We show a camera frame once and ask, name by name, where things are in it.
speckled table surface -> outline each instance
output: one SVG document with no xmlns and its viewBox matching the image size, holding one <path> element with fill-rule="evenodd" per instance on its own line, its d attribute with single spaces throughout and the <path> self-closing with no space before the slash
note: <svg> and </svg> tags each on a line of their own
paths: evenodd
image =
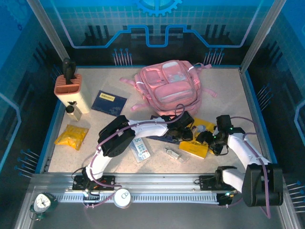
<svg viewBox="0 0 305 229">
<path fill-rule="evenodd" d="M 147 120 L 156 113 L 151 108 L 145 108 L 138 112 L 131 112 L 130 107 L 143 102 L 141 95 L 130 85 L 121 83 L 121 77 L 132 79 L 139 69 L 78 69 L 82 74 L 87 87 L 92 94 L 92 102 L 99 90 L 109 92 L 127 98 L 122 111 L 127 119 Z M 200 111 L 195 117 L 209 122 L 215 122 L 219 115 L 243 116 L 251 118 L 249 106 L 244 94 L 238 69 L 205 69 L 201 74 L 201 82 L 204 87 L 218 93 L 216 98 L 203 93 L 203 101 Z M 72 121 L 64 115 L 60 134 L 67 124 L 90 128 L 79 151 L 69 146 L 55 146 L 49 172 L 73 172 L 76 169 L 89 164 L 95 153 L 98 133 L 115 117 L 91 110 L 83 114 L 79 122 Z M 234 126 L 240 126 L 245 132 L 255 132 L 252 123 L 234 119 Z M 254 147 L 261 152 L 256 136 L 248 137 Z M 226 156 L 214 156 L 208 153 L 205 159 L 192 156 L 178 149 L 177 145 L 160 142 L 152 139 L 143 139 L 151 153 L 151 157 L 138 163 L 130 148 L 124 153 L 113 158 L 106 167 L 105 172 L 116 173 L 213 173 L 218 166 L 236 166 L 244 171 L 241 162 L 232 150 Z M 182 154 L 185 159 L 182 163 L 168 156 L 164 148 L 171 149 Z"/>
</svg>

white cable tie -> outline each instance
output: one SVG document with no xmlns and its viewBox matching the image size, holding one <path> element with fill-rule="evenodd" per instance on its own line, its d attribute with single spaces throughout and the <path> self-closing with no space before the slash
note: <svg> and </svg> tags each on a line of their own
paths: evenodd
<svg viewBox="0 0 305 229">
<path fill-rule="evenodd" d="M 187 71 L 189 72 L 192 68 L 194 68 L 194 66 L 190 67 L 189 70 L 187 70 Z"/>
</svg>

backpack strap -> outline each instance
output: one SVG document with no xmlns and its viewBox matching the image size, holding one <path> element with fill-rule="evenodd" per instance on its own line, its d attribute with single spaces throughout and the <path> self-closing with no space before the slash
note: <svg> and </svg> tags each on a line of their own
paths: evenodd
<svg viewBox="0 0 305 229">
<path fill-rule="evenodd" d="M 194 66 L 197 64 L 200 64 L 200 67 L 196 69 L 197 73 L 200 73 L 203 69 L 208 69 L 208 68 L 212 67 L 211 64 L 204 65 L 203 63 L 196 63 L 196 64 L 194 64 Z"/>
<path fill-rule="evenodd" d="M 131 110 L 131 111 L 135 111 L 135 110 L 138 110 L 138 109 L 140 109 L 140 108 L 145 108 L 145 107 L 148 107 L 148 106 L 149 106 L 148 103 L 135 104 L 135 105 L 133 105 L 133 106 L 130 108 L 130 110 Z"/>
<path fill-rule="evenodd" d="M 208 93 L 209 95 L 211 95 L 214 98 L 216 98 L 218 95 L 215 91 L 208 89 L 206 87 L 202 87 L 202 91 Z"/>
<path fill-rule="evenodd" d="M 126 78 L 122 77 L 122 78 L 120 79 L 120 81 L 121 81 L 121 82 L 124 82 L 124 83 L 128 83 L 128 84 L 134 86 L 135 88 L 137 87 L 136 82 L 133 81 L 133 80 L 129 80 L 129 79 L 126 79 Z"/>
</svg>

yellow package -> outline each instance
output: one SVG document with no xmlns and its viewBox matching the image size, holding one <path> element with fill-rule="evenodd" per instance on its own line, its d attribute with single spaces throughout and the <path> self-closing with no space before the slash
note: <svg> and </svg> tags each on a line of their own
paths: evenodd
<svg viewBox="0 0 305 229">
<path fill-rule="evenodd" d="M 71 146 L 79 150 L 81 144 L 87 135 L 89 129 L 77 127 L 74 125 L 67 125 L 65 131 L 54 142 L 56 145 Z"/>
<path fill-rule="evenodd" d="M 200 125 L 205 127 L 204 130 L 214 132 L 214 126 L 216 124 L 207 122 L 200 118 L 194 118 L 193 126 L 200 126 Z M 188 153 L 191 153 L 197 157 L 205 158 L 206 154 L 209 150 L 209 147 L 206 143 L 200 144 L 200 143 L 196 142 L 196 138 L 198 137 L 199 133 L 200 132 L 197 132 L 194 134 L 193 141 L 181 142 L 179 145 L 179 149 L 184 150 Z"/>
</svg>

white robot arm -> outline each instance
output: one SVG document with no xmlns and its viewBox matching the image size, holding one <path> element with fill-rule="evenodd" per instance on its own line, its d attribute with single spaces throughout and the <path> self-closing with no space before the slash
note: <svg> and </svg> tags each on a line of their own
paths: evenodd
<svg viewBox="0 0 305 229">
<path fill-rule="evenodd" d="M 261 159 L 265 165 L 270 163 L 270 161 L 264 158 L 253 147 L 247 137 L 244 137 L 243 133 L 229 135 L 228 147 L 235 152 L 245 169 L 247 169 L 248 165 L 251 164 L 260 165 L 261 163 L 259 159 Z M 242 193 L 244 174 L 238 171 L 236 168 L 225 169 L 223 171 L 223 181 Z"/>
<path fill-rule="evenodd" d="M 128 125 L 133 125 L 136 123 L 141 122 L 148 122 L 152 120 L 146 120 L 146 121 L 134 121 L 130 120 L 128 122 Z M 164 119 L 161 117 L 154 119 L 156 122 L 165 122 Z M 134 131 L 135 137 L 148 137 L 148 136 L 163 136 L 167 133 L 168 128 L 167 124 L 156 124 L 156 123 L 150 123 L 150 124 L 143 124 L 135 127 L 131 127 L 131 130 Z M 99 179 L 103 176 L 104 169 L 107 167 L 109 162 L 111 161 L 112 157 L 104 156 L 102 148 L 100 147 L 99 150 L 95 152 L 95 154 L 98 154 L 92 164 L 92 173 L 95 179 Z M 90 180 L 93 180 L 93 177 L 90 173 L 90 165 L 86 167 L 86 173 Z"/>
</svg>

